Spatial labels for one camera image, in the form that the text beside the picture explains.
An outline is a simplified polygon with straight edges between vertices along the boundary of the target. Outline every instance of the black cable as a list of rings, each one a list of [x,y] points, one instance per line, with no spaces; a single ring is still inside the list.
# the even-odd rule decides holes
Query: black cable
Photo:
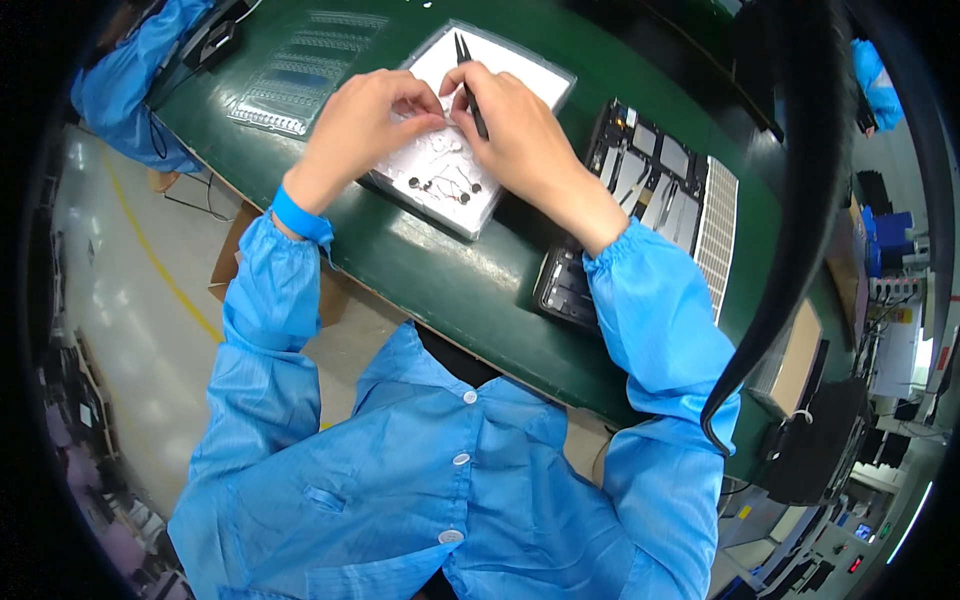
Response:
[[[163,139],[163,135],[160,134],[160,127],[156,124],[154,120],[154,112],[147,109],[147,121],[150,123],[150,143],[154,145],[154,152],[160,157],[160,160],[165,160],[167,157],[167,142]],[[156,137],[160,139],[160,143],[163,145],[163,152],[156,146],[156,138],[154,137],[154,132],[156,132]]]
[[[747,488],[751,487],[752,485],[753,485],[752,483],[748,483],[747,485],[740,488],[739,490],[730,490],[729,492],[720,492],[720,495],[734,495],[735,493],[741,493]]]
[[[167,100],[170,99],[170,96],[172,96],[173,93],[174,93],[175,91],[177,91],[177,88],[180,87],[181,85],[185,84],[186,82],[188,82],[191,77],[193,77],[194,75],[197,74],[198,71],[199,71],[199,69],[192,69],[189,73],[186,74],[186,77],[184,77],[183,79],[181,79],[180,81],[178,81],[176,85],[174,85],[173,87],[171,87],[171,88],[170,88],[170,91],[168,91],[168,92],[166,93],[166,95],[163,96],[163,98],[161,98],[158,102],[151,103],[151,105],[149,106],[149,109],[150,109],[152,112],[156,112],[156,111],[160,110],[160,108],[163,107],[163,105],[167,102]]]
[[[164,160],[167,157],[167,142],[163,139],[163,135],[160,134],[160,127],[156,124],[156,112],[167,102],[170,96],[173,95],[177,88],[185,84],[191,77],[197,74],[198,69],[193,69],[186,74],[186,77],[178,81],[170,91],[166,93],[158,102],[153,103],[151,107],[147,106],[147,121],[150,123],[150,143],[154,145],[154,152],[160,157],[160,160]],[[156,144],[156,139],[159,138],[160,143],[163,146],[163,152],[160,151],[159,147]]]

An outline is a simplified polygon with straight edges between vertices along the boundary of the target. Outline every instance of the yellow floor line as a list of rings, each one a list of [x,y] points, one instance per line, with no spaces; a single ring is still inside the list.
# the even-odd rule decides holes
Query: yellow floor line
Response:
[[[193,316],[193,318],[200,324],[200,326],[210,334],[210,337],[213,338],[213,341],[217,344],[220,344],[224,341],[224,336],[217,331],[216,327],[210,324],[210,322],[204,318],[204,315],[201,314],[200,310],[190,301],[190,298],[182,292],[182,290],[177,287],[177,283],[170,276],[170,273],[167,271],[166,267],[159,261],[154,254],[154,250],[150,247],[150,242],[147,241],[147,237],[143,234],[143,229],[140,228],[140,224],[136,222],[136,219],[133,217],[133,211],[130,210],[130,205],[127,204],[127,199],[124,197],[123,188],[120,187],[120,181],[117,179],[116,173],[113,172],[113,165],[110,164],[109,157],[107,156],[107,146],[106,144],[101,145],[101,152],[104,156],[104,163],[107,166],[107,170],[110,173],[110,179],[113,180],[113,189],[117,193],[117,198],[120,200],[120,205],[123,206],[123,210],[127,213],[127,219],[130,220],[130,224],[133,226],[133,230],[136,231],[136,237],[140,241],[140,246],[143,247],[144,252],[147,253],[147,256],[150,258],[150,262],[154,263],[154,268],[163,277],[163,280],[167,282],[167,286],[170,287],[170,290],[174,293],[174,296],[177,297],[177,300],[180,301],[180,304],[183,304],[183,307],[186,308],[187,312]]]

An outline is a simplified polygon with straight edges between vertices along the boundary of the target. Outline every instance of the elastic cuff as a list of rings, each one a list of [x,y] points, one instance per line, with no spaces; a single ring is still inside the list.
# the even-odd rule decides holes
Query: elastic cuff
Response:
[[[584,252],[584,271],[593,273],[600,269],[609,269],[623,254],[636,252],[636,247],[643,243],[643,238],[648,233],[653,231],[641,225],[637,217],[631,217],[627,229],[597,254],[596,258],[590,258],[589,254]]]

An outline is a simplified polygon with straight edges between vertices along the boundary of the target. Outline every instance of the right hand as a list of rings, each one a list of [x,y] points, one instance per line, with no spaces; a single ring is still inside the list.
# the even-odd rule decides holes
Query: right hand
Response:
[[[476,61],[447,73],[440,95],[462,83],[476,97],[490,140],[477,134],[462,88],[450,118],[463,130],[480,166],[577,237],[590,255],[615,241],[629,220],[577,159],[550,107],[510,73],[494,75]]]

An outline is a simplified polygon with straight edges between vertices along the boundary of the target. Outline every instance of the black tweezers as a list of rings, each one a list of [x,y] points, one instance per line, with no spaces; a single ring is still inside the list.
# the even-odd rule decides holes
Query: black tweezers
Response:
[[[460,34],[453,34],[453,41],[457,44],[457,64],[463,64],[468,60],[473,60],[470,57],[470,50],[467,49],[467,43]],[[477,99],[473,95],[473,92],[470,91],[467,82],[464,82],[464,91],[467,93],[467,104],[470,105],[470,110],[473,112],[473,122],[477,125],[477,135],[483,139],[490,139],[490,136],[487,134],[487,124],[484,123],[483,117],[480,116],[480,107],[477,106]]]

